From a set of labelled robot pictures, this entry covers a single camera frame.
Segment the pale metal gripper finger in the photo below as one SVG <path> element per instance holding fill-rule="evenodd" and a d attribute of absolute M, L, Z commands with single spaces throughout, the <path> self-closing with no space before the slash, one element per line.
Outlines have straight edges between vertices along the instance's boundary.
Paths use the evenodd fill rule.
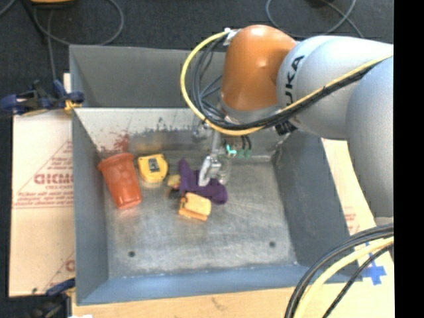
<path fill-rule="evenodd" d="M 218 171 L 218 181 L 223 185 L 227 185 L 231 176 L 231 159 L 229 159 L 228 157 L 219 157 L 219 162 L 221 164 L 221 167 Z"/>
<path fill-rule="evenodd" d="M 198 185 L 205 187 L 211 179 L 215 178 L 221 169 L 218 157 L 208 155 L 205 157 L 198 176 Z"/>

